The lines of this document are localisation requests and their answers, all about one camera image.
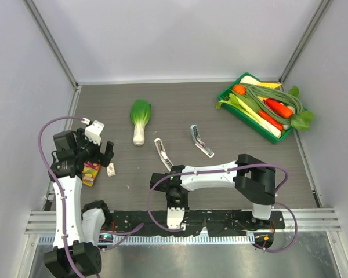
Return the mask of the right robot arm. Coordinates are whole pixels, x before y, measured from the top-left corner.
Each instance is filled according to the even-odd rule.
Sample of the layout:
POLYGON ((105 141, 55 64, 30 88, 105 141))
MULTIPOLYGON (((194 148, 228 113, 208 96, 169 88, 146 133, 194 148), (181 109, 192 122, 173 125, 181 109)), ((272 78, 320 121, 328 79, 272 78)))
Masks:
POLYGON ((185 211, 189 209, 189 192, 207 188, 236 189, 252 203, 251 224, 265 228, 271 222, 275 204, 276 168, 242 154, 236 161, 216 166, 173 166, 170 173, 154 173, 150 188, 165 193, 166 230, 180 231, 185 211))

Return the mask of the staples box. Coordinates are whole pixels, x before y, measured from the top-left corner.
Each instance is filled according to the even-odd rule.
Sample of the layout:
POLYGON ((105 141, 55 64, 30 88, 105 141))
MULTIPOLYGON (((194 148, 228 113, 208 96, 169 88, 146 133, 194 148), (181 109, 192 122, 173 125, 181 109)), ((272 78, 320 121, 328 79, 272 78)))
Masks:
POLYGON ((110 163, 110 164, 106 167, 106 170, 107 170, 107 176, 108 176, 108 177, 113 177, 113 176, 116 175, 115 167, 114 167, 114 164, 113 164, 113 163, 110 163))

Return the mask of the white stapler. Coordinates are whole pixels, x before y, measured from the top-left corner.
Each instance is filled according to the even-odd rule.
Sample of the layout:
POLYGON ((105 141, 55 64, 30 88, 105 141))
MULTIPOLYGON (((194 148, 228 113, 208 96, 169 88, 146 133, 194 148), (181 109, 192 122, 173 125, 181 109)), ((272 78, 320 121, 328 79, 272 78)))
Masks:
POLYGON ((160 138, 156 138, 154 140, 154 144, 156 146, 157 152, 159 154, 159 157, 162 163, 165 165, 168 171, 171 171, 171 168, 173 167, 173 163, 171 162, 171 160, 169 159, 166 153, 162 140, 160 138))

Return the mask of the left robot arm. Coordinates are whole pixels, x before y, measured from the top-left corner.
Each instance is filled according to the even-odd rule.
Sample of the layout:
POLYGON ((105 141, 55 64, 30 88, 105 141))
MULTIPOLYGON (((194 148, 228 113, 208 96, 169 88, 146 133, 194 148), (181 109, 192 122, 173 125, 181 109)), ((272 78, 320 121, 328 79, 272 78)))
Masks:
POLYGON ((114 144, 107 142, 106 153, 101 153, 83 128, 58 133, 53 140, 56 149, 49 176, 56 197, 56 234, 44 264, 54 277, 97 275, 102 269, 100 231, 106 231, 113 218, 103 200, 81 206, 82 172, 86 162, 106 167, 114 156, 114 144))

